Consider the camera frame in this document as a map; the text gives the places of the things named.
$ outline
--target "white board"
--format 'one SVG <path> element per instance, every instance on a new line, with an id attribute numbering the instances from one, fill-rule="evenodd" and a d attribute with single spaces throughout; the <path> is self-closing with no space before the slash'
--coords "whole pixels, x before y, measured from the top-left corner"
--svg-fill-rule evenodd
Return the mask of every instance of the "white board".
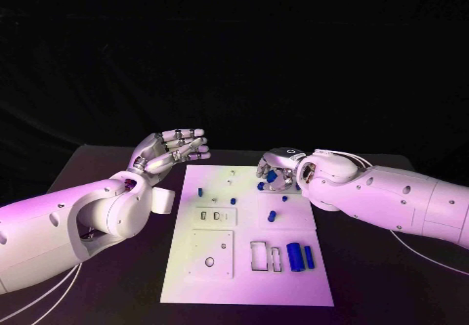
<path id="1" fill-rule="evenodd" d="M 161 303 L 333 306 L 310 202 L 295 191 L 285 194 L 259 192 L 259 181 L 251 166 L 187 166 Z M 282 195 L 288 197 L 285 202 L 281 201 Z M 235 204 L 230 204 L 230 198 L 236 199 Z M 209 222 L 204 226 L 194 219 L 200 213 L 197 208 L 215 209 L 210 212 L 235 209 L 233 223 L 219 222 L 222 226 L 216 227 Z M 272 223 L 267 221 L 271 209 L 278 210 Z M 219 237 L 210 232 L 230 233 L 230 263 L 228 247 L 219 250 Z M 191 237 L 199 234 L 206 234 L 206 238 L 196 242 Z M 251 242 L 265 242 L 267 271 L 251 270 Z M 285 251 L 290 242 L 297 242 L 301 248 L 310 246 L 314 269 L 290 271 Z M 204 248 L 194 251 L 193 246 L 199 244 Z M 279 249 L 281 272 L 272 270 L 271 247 Z M 204 260 L 215 254 L 220 255 L 213 258 L 213 266 L 207 267 Z M 219 265 L 216 262 L 222 262 L 222 267 L 213 271 Z M 189 274 L 193 265 L 196 275 Z"/>

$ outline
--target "blue battery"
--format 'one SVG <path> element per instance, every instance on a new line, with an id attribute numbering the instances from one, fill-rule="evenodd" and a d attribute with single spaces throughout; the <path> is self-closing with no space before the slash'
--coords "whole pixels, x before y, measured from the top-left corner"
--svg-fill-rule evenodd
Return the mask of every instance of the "blue battery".
<path id="1" fill-rule="evenodd" d="M 275 212 L 275 211 L 271 211 L 271 212 L 268 213 L 268 218 L 267 218 L 267 220 L 268 220 L 269 222 L 274 222 L 274 220 L 275 220 L 275 215 L 277 215 L 277 212 Z"/>
<path id="2" fill-rule="evenodd" d="M 274 171 L 268 171 L 265 180 L 268 183 L 271 183 L 277 178 L 277 173 Z"/>
<path id="3" fill-rule="evenodd" d="M 310 253 L 310 247 L 304 246 L 304 255 L 305 255 L 305 262 L 307 262 L 307 268 L 314 268 L 314 262 L 313 262 L 313 254 Z"/>
<path id="4" fill-rule="evenodd" d="M 304 271 L 304 261 L 303 261 L 300 244 L 297 242 L 291 242 L 290 244 L 287 244 L 285 251 L 288 252 L 291 272 Z"/>

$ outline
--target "blue part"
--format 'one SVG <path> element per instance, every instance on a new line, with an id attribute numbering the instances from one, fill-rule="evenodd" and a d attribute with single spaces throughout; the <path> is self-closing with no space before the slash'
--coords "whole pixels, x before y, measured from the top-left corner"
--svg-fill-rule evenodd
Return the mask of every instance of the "blue part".
<path id="1" fill-rule="evenodd" d="M 313 254 L 310 253 L 310 247 L 304 246 L 304 255 L 305 255 L 305 262 L 307 262 L 307 268 L 314 268 L 314 262 L 313 262 Z"/>
<path id="2" fill-rule="evenodd" d="M 268 218 L 267 218 L 267 220 L 268 220 L 269 222 L 274 222 L 274 220 L 275 220 L 275 215 L 277 215 L 277 212 L 275 212 L 275 211 L 271 211 L 271 212 L 268 213 Z"/>
<path id="3" fill-rule="evenodd" d="M 268 171 L 265 180 L 268 183 L 271 183 L 277 178 L 277 173 L 274 171 Z"/>
<path id="4" fill-rule="evenodd" d="M 304 271 L 304 261 L 303 261 L 300 244 L 297 242 L 291 242 L 290 244 L 287 244 L 285 251 L 288 252 L 291 272 Z"/>

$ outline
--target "table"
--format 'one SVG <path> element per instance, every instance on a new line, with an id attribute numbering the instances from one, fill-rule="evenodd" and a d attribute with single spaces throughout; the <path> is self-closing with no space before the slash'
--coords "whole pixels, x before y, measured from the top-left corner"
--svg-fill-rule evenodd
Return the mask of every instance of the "table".
<path id="1" fill-rule="evenodd" d="M 108 178 L 125 168 L 132 148 L 80 146 L 49 192 Z M 210 150 L 194 165 L 256 165 L 262 152 Z M 412 170 L 396 155 L 362 155 L 375 165 Z M 186 165 L 158 187 L 176 191 L 170 215 L 150 215 L 141 233 L 83 263 L 75 285 L 40 324 L 463 324 L 469 277 L 411 253 L 388 230 L 313 207 L 334 307 L 183 305 L 158 303 Z M 401 234 L 421 253 L 469 269 L 469 252 L 432 238 Z M 57 283 L 47 281 L 0 296 L 0 316 Z M 4 324 L 30 324 L 51 307 L 66 284 Z"/>

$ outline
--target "robotic hand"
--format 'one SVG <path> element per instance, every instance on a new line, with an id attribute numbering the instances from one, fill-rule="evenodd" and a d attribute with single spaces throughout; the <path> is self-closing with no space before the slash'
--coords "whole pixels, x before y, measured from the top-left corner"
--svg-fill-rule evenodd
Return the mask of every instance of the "robotic hand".
<path id="1" fill-rule="evenodd" d="M 109 179 L 0 208 L 0 294 L 51 278 L 170 213 L 174 192 L 153 188 L 174 164 L 210 157 L 202 129 L 153 133 Z M 76 221 L 90 228 L 80 238 Z"/>
<path id="2" fill-rule="evenodd" d="M 362 168 L 342 155 L 356 159 Z M 469 248 L 469 188 L 363 163 L 365 159 L 343 152 L 317 149 L 307 156 L 297 149 L 277 148 L 264 153 L 256 177 L 267 178 L 264 188 L 271 191 L 285 190 L 295 181 L 301 195 L 326 211 L 340 210 L 388 230 Z"/>

